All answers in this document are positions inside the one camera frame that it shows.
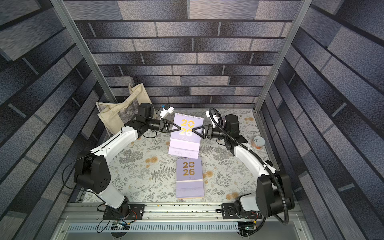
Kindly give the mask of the purple calendar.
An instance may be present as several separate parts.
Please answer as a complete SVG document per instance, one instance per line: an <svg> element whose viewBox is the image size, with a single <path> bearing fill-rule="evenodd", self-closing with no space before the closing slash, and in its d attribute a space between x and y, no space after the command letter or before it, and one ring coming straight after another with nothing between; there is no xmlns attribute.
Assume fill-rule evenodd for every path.
<svg viewBox="0 0 384 240"><path fill-rule="evenodd" d="M174 123L179 125L181 130L171 133L169 154L182 158L197 159L202 138L193 133L192 129L202 126L204 119L176 113Z"/></svg>
<svg viewBox="0 0 384 240"><path fill-rule="evenodd" d="M202 160L177 159L176 198L193 199L204 196Z"/></svg>

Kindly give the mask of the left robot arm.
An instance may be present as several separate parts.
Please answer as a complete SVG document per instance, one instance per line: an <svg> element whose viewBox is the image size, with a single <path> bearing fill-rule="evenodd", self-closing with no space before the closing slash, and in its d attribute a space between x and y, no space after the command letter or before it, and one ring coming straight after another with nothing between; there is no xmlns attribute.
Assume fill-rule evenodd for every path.
<svg viewBox="0 0 384 240"><path fill-rule="evenodd" d="M165 118L155 119L153 105L143 103L115 135L100 146L81 152L74 161L74 182L102 200L106 206L104 220L125 220L133 212L129 199L112 184L110 165L126 146L149 130L168 134L181 127Z"/></svg>

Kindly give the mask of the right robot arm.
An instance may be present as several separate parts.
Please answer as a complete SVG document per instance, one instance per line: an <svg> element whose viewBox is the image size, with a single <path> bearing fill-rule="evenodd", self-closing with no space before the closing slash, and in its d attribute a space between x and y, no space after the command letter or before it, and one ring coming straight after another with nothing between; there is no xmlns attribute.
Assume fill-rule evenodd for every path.
<svg viewBox="0 0 384 240"><path fill-rule="evenodd" d="M210 125L193 128L192 132L202 139L221 139L233 156L249 169L257 180L254 194L242 195L235 200L235 211L241 218L251 213L275 217L283 225L289 223L289 210L295 207L289 176L264 161L240 133L236 115L222 116L214 108L206 111Z"/></svg>

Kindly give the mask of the white orange round can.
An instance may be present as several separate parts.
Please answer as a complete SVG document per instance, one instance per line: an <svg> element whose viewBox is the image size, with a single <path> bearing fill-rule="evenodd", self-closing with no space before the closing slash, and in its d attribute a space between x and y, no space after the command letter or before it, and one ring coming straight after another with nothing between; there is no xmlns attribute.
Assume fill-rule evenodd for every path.
<svg viewBox="0 0 384 240"><path fill-rule="evenodd" d="M266 140L261 136L255 136L251 141L251 146L255 150L261 150L266 144Z"/></svg>

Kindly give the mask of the beige Monet tote bag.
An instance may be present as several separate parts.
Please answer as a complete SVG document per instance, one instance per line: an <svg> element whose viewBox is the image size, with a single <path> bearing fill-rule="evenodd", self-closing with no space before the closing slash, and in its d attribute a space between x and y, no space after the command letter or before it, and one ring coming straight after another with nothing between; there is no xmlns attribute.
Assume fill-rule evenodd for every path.
<svg viewBox="0 0 384 240"><path fill-rule="evenodd" d="M98 117L104 124L110 137L119 132L121 127L138 113L140 104L148 103L152 105L143 83L135 87L130 85L129 92L129 97L120 104L96 102L97 109L99 110Z"/></svg>

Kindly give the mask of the brown jar black lid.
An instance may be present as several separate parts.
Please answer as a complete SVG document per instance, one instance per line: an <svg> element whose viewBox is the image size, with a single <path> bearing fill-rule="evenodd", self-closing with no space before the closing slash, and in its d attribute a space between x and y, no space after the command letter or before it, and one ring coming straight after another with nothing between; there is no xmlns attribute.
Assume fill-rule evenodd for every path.
<svg viewBox="0 0 384 240"><path fill-rule="evenodd" d="M266 163L267 165L273 167L273 163L272 163L271 161L267 160L267 161L265 161L265 163Z"/></svg>

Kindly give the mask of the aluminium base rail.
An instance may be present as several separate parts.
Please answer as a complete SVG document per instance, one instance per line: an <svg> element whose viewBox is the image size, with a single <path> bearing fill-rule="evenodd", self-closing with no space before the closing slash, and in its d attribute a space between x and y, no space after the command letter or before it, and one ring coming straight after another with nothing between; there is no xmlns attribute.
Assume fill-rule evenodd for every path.
<svg viewBox="0 0 384 240"><path fill-rule="evenodd" d="M129 229L102 220L97 203L67 204L53 240L241 240L240 229L256 231L246 240L311 240L299 206L289 212L289 224L276 218L266 221L252 214L246 218L217 213L221 203L144 203L141 218Z"/></svg>

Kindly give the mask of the right aluminium frame post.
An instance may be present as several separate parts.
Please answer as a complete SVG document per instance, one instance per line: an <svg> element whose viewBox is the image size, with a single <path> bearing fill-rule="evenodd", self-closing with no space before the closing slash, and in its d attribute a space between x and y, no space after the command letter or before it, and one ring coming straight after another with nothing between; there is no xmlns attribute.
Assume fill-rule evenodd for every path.
<svg viewBox="0 0 384 240"><path fill-rule="evenodd" d="M266 80L266 82L265 82L265 84L261 90L259 97L258 97L258 100L257 100L256 105L255 105L255 109L254 109L255 114L258 114L260 112L262 105L265 102L265 99L267 97L267 93L269 92L273 81L276 79L276 77L278 75L278 70L279 70L284 58L286 57L286 54L287 54L296 34L298 32L298 29L299 29L301 23L303 22L303 19L306 15L311 3L312 3L312 0L301 1L299 8L298 8L298 11L295 15L295 18L292 21L292 25L289 28L287 36L284 39L283 46L280 49L280 51L278 52L276 61L274 62L273 66L269 72L269 75L267 77L267 80Z"/></svg>

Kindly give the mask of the aluminium frame post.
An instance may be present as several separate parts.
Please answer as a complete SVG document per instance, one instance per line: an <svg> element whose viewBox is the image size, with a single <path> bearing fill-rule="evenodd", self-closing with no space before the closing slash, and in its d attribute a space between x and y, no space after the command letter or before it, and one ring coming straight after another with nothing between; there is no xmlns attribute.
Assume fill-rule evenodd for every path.
<svg viewBox="0 0 384 240"><path fill-rule="evenodd" d="M96 80L105 92L107 99L111 103L116 104L118 102L116 97L114 96L102 71L96 63L96 60L92 56L89 47L87 46L83 36L81 35L78 27L72 19L64 2L59 0L50 0L50 2L56 10L60 19L62 20L63 24L65 25L66 29L68 30L69 34L71 35L72 39L74 40L75 44L77 45L78 49L80 50L81 54L83 55L84 59L86 60L87 64L89 65L91 71L94 73Z"/></svg>
<svg viewBox="0 0 384 240"><path fill-rule="evenodd" d="M256 105L255 105L255 109L254 109L255 114L258 114L260 112L262 105L265 102L265 99L267 97L267 93L269 92L273 81L276 79L276 77L278 75L278 70L279 70L284 58L286 57L286 54L287 54L296 34L298 32L298 29L299 29L301 23L303 22L303 19L306 15L311 3L312 3L312 0L301 1L299 8L298 8L298 11L295 15L295 18L292 21L292 25L289 28L287 36L284 39L283 46L280 49L280 51L278 52L276 61L274 62L273 66L269 72L269 75L267 77L267 80L266 80L266 82L265 82L265 84L261 90L259 97L258 97L258 100L257 100Z"/></svg>

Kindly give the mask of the left aluminium frame post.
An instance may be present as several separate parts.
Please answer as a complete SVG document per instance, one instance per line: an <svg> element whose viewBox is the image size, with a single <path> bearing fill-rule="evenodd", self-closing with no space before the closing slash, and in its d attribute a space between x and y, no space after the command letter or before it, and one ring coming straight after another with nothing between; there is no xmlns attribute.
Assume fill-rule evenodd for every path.
<svg viewBox="0 0 384 240"><path fill-rule="evenodd" d="M86 60L87 64L89 65L91 71L94 73L96 80L105 92L107 99L111 103L116 104L118 102L116 97L114 96L102 71L96 63L96 60L92 56L89 47L87 46L83 36L81 35L78 27L72 19L64 2L59 0L50 0L50 2L56 10L60 19L62 20L63 24L65 25L66 29L68 30L69 34L71 35L72 39L74 40L75 44L77 45L78 49L80 50L81 54L83 55L84 59Z"/></svg>

